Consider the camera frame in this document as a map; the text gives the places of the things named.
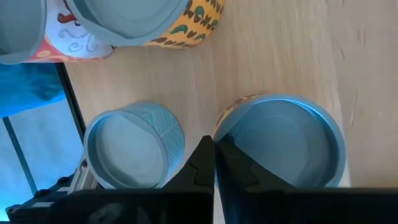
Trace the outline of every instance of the light wood surface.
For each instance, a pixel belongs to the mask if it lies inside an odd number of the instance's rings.
[[[180,121],[188,158],[213,133],[218,115],[244,95],[304,96],[342,126],[331,37],[326,1],[228,0],[219,26],[197,47],[120,48],[103,62],[67,69],[86,123],[138,100],[158,102]]]
[[[353,185],[398,187],[397,1],[328,8]]]

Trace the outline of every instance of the cylindrical container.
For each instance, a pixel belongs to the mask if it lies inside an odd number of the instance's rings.
[[[224,0],[67,0],[76,18],[114,46],[184,49],[217,26]]]
[[[66,0],[0,1],[0,63],[98,60],[112,51],[76,20]]]
[[[234,143],[295,187],[337,187],[346,164],[343,135],[315,103],[292,95],[251,95],[220,116],[214,139]]]
[[[104,188],[161,188],[181,162],[184,136],[170,111],[143,101],[98,115],[83,144]]]

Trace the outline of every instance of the blue fabric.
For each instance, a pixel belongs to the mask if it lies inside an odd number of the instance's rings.
[[[64,97],[55,64],[0,64],[0,118]]]

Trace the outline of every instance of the yellow patterned tin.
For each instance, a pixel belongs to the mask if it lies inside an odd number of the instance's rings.
[[[202,42],[224,9],[224,0],[67,1],[77,20],[107,44],[171,49]]]

